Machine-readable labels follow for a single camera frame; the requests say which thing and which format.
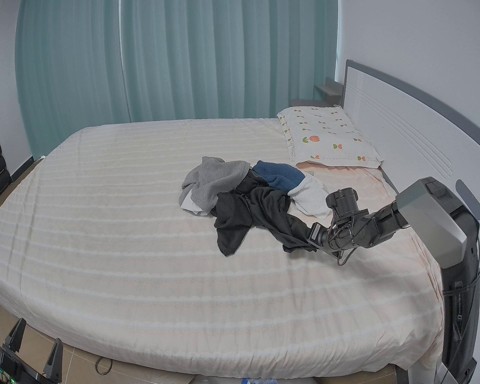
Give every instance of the pillowcase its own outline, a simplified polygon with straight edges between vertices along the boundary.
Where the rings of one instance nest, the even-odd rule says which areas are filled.
[[[293,165],[378,168],[383,161],[341,107],[290,107],[277,116]]]

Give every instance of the mattress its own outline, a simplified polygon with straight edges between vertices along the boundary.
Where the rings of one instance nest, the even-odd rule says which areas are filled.
[[[440,269],[413,230],[343,267],[321,251],[285,253],[262,228],[226,258],[215,218],[178,206],[204,155],[288,162],[276,119],[72,135],[0,207],[0,304],[64,343],[169,371],[299,378],[435,366]],[[371,211],[395,196],[376,169],[301,168],[330,191],[354,187]]]

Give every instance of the gray cloth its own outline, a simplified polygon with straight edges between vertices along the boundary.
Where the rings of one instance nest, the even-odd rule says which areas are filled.
[[[203,156],[202,163],[192,169],[181,187],[179,204],[192,190],[192,201],[203,211],[210,212],[218,200],[220,192],[230,192],[245,178],[250,163],[242,160],[227,161],[219,157]]]

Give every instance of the clothing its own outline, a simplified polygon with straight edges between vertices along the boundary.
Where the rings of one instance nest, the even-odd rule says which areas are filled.
[[[179,205],[182,205],[191,190],[192,201],[202,211],[210,212],[216,205],[217,194],[236,188],[245,178],[249,169],[250,164],[246,161],[225,162],[219,157],[203,156],[202,163],[188,173],[181,185],[183,191],[180,195]]]
[[[286,191],[266,187],[266,181],[249,171],[233,191],[218,194],[212,214],[220,251],[229,256],[240,247],[252,226],[265,227],[283,244],[285,252],[295,249],[316,251],[307,242],[310,229],[299,218],[287,213],[290,197]]]
[[[202,211],[202,209],[192,201],[192,191],[191,190],[188,192],[187,196],[185,197],[185,200],[183,200],[180,208],[189,212],[189,213],[191,213],[191,214],[193,214],[193,215],[195,215],[195,216],[206,216],[206,215],[208,215],[208,212]]]
[[[328,191],[317,178],[309,173],[304,175],[305,178],[296,188],[289,191],[288,195],[300,212],[318,219],[325,219],[331,211],[325,201]]]
[[[267,163],[261,160],[253,170],[263,177],[270,187],[287,192],[296,188],[305,177],[302,171],[288,164]]]

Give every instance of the striped bed sheet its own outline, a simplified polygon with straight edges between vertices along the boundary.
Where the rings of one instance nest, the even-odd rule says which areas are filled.
[[[435,366],[440,269],[413,230],[343,267],[320,251],[285,253],[261,228],[226,258],[215,218],[178,206],[205,155],[288,162],[277,119],[73,134],[0,207],[0,304],[64,343],[176,372],[299,378]],[[330,191],[355,188],[360,208],[395,197],[376,169],[300,168]]]

